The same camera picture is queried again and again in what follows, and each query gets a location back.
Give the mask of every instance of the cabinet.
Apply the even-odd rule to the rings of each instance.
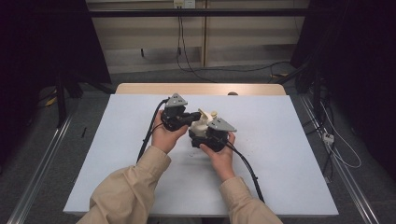
[[[306,8],[308,3],[309,0],[197,0],[196,7]],[[173,1],[169,0],[118,0],[117,2],[87,0],[87,4],[89,9],[174,7]],[[128,50],[139,53],[141,49],[170,49],[176,53],[178,18],[92,18],[92,20],[107,64],[110,66],[115,60],[123,60],[115,57],[122,57],[120,55]],[[183,18],[183,28],[186,48],[194,48],[198,51],[195,54],[199,55],[199,59],[195,65],[238,65],[289,60],[303,22],[303,17],[186,17]],[[176,60],[171,67],[177,68]],[[134,72],[136,69],[138,69],[136,66],[125,66],[125,72]],[[109,68],[109,71],[118,73],[120,69]]]

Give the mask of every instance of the sleeve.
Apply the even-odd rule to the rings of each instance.
[[[79,223],[146,223],[154,204],[154,190],[171,160],[149,147],[136,166],[109,175],[93,192],[90,211]]]
[[[227,204],[231,223],[282,223],[265,203],[251,196],[242,177],[224,181],[219,189]]]

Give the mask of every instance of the white table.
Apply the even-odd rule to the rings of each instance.
[[[83,215],[94,188],[110,173],[135,163],[153,111],[169,95],[112,95],[76,185],[64,208]],[[235,146],[253,167],[267,205],[279,216],[338,215],[289,96],[183,95],[187,112],[217,110],[238,132]],[[156,188],[152,216],[226,217],[219,179],[210,160],[182,136]],[[245,164],[235,172],[257,196]]]

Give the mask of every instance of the left hand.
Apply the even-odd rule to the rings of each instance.
[[[155,128],[151,137],[151,145],[159,148],[164,153],[168,154],[176,144],[176,141],[189,129],[189,126],[184,125],[179,130],[170,132],[165,129],[161,121],[161,113],[163,110],[158,111],[152,128]]]

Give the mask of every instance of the finger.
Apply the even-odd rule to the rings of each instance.
[[[208,147],[207,145],[201,144],[199,145],[199,148],[206,153],[207,156],[209,156],[210,159],[214,156],[216,153],[215,151],[212,150],[212,148]]]
[[[235,142],[235,135],[232,132],[228,132],[228,141],[233,144]]]

